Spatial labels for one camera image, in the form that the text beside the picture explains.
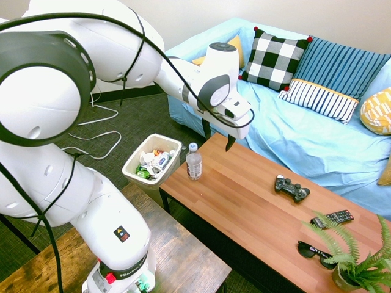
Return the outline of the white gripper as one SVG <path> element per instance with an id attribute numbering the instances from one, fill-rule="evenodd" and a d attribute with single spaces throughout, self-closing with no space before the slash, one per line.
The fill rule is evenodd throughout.
<path id="1" fill-rule="evenodd" d="M 236 109 L 236 106 L 220 105 L 214 108 L 212 113 L 207 110 L 197 110 L 197 114 L 202 118 L 203 131 L 207 140 L 211 137 L 210 124 L 228 134 L 226 152 L 231 149 L 236 139 L 243 139 L 247 136 L 254 119 L 254 112 L 249 105 L 239 106 L 239 109 Z"/>

